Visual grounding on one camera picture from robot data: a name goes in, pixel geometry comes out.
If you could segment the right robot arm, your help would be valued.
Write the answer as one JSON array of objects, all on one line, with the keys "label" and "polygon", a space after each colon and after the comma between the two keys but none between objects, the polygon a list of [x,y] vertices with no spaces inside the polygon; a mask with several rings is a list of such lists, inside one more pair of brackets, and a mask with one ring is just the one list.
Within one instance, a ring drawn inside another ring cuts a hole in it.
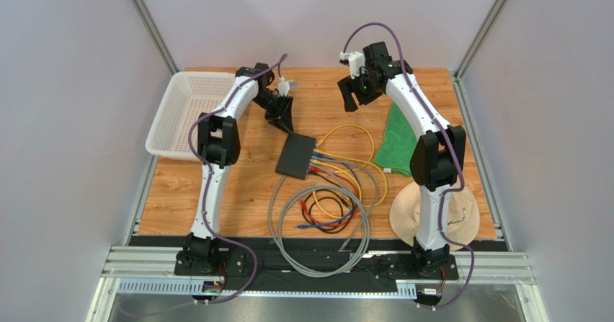
[{"label": "right robot arm", "polygon": [[338,83],[344,108],[354,112],[386,94],[396,104],[417,137],[410,171],[419,186],[420,222],[414,237],[413,270],[418,277],[440,273],[451,258],[450,247],[469,250],[468,243],[448,237],[447,218],[452,193],[464,190],[463,160],[467,135],[460,125],[452,126],[421,90],[404,58],[395,61],[384,42],[364,47],[362,52],[339,54],[349,76]]}]

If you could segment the black network switch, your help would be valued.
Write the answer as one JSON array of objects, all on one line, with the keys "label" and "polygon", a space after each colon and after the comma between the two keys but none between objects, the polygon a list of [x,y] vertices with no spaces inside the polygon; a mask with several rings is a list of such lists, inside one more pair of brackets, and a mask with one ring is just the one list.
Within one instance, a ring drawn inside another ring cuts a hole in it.
[{"label": "black network switch", "polygon": [[316,139],[298,133],[289,133],[275,167],[275,172],[294,179],[305,180]]}]

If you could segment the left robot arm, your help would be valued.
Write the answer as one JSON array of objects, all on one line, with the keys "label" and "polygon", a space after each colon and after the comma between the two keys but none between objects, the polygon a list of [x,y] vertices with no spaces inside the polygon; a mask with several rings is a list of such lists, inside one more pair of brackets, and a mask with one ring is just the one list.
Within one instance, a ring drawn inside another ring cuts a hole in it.
[{"label": "left robot arm", "polygon": [[217,281],[204,282],[203,293],[194,296],[199,303],[225,303],[249,286],[245,283],[229,296],[220,296],[227,283],[227,266],[220,251],[222,244],[248,253],[253,265],[258,265],[257,255],[250,247],[220,234],[219,217],[226,182],[241,150],[238,122],[246,107],[255,102],[265,111],[269,124],[286,133],[293,132],[293,98],[289,92],[297,85],[281,74],[280,67],[286,57],[282,55],[272,66],[257,63],[252,68],[239,68],[221,103],[201,113],[190,126],[188,146],[201,163],[202,185],[195,220],[176,257],[175,273],[219,277]]}]

